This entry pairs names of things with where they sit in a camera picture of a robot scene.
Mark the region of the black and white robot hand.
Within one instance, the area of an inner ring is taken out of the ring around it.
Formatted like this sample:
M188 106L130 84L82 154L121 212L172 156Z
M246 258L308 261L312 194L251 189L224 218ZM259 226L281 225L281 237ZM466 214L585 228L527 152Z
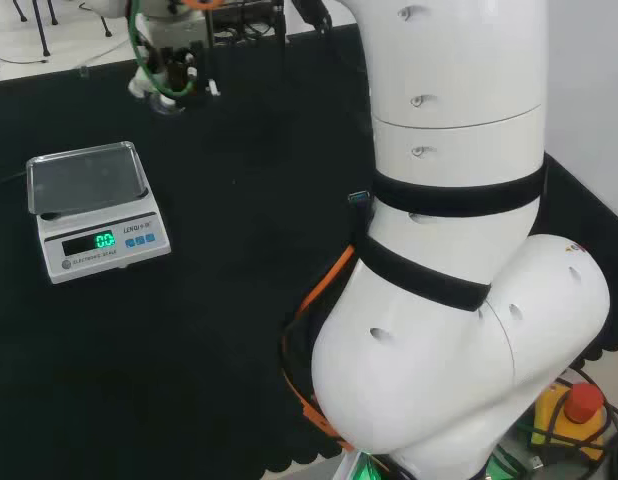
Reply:
M215 52L203 42L156 49L140 41L132 48L137 69L128 91L136 99L147 100L154 110L176 114L221 96Z

